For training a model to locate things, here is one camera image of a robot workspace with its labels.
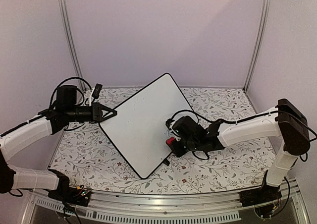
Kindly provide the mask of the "red whiteboard eraser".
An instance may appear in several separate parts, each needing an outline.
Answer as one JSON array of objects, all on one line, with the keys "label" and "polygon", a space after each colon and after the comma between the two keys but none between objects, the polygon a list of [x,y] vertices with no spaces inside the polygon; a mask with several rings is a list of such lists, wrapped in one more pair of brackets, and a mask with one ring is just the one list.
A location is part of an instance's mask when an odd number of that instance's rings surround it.
[{"label": "red whiteboard eraser", "polygon": [[173,145],[174,141],[175,141],[175,138],[170,137],[166,140],[166,144],[171,147]]}]

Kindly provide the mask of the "white whiteboard with black frame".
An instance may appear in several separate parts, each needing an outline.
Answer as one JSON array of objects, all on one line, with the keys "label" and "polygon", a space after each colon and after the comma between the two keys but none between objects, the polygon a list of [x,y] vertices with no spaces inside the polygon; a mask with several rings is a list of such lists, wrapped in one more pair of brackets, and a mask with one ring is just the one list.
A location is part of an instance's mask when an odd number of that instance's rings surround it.
[{"label": "white whiteboard with black frame", "polygon": [[115,107],[117,115],[100,128],[140,179],[147,179],[171,154],[165,122],[198,118],[179,86],[165,73]]}]

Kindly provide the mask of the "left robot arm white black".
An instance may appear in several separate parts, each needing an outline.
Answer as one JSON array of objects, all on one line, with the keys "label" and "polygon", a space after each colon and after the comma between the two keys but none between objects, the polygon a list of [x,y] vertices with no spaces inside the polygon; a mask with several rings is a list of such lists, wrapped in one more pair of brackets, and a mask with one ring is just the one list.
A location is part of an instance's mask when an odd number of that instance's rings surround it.
[{"label": "left robot arm white black", "polygon": [[18,189],[45,189],[55,193],[62,201],[70,201],[73,189],[69,178],[57,170],[33,170],[10,166],[8,161],[33,143],[54,135],[70,123],[101,123],[117,115],[117,111],[98,103],[101,84],[90,86],[88,99],[77,102],[81,93],[75,85],[60,82],[54,89],[49,107],[32,119],[4,132],[0,136],[0,192],[9,193]]}]

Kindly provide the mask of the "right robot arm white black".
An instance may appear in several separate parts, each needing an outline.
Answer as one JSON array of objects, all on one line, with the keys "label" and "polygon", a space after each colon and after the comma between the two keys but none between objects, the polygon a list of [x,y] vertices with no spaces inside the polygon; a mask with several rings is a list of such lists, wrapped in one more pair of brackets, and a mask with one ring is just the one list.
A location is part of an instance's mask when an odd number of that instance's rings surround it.
[{"label": "right robot arm white black", "polygon": [[218,119],[203,128],[190,116],[169,118],[165,125],[174,134],[166,144],[172,153],[184,154],[222,150],[231,145],[264,137],[282,137],[282,145],[273,165],[265,172],[262,185],[252,192],[260,202],[267,202],[279,192],[279,187],[297,159],[306,154],[316,135],[306,117],[287,99],[280,99],[265,112],[236,121]]}]

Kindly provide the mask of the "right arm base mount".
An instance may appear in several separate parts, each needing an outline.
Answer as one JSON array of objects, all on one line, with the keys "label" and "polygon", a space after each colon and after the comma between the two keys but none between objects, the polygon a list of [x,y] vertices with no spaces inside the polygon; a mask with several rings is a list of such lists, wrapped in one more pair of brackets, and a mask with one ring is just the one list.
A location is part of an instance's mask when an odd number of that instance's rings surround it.
[{"label": "right arm base mount", "polygon": [[239,197],[242,206],[248,207],[280,199],[282,194],[279,187],[265,184],[260,188],[241,191],[239,192]]}]

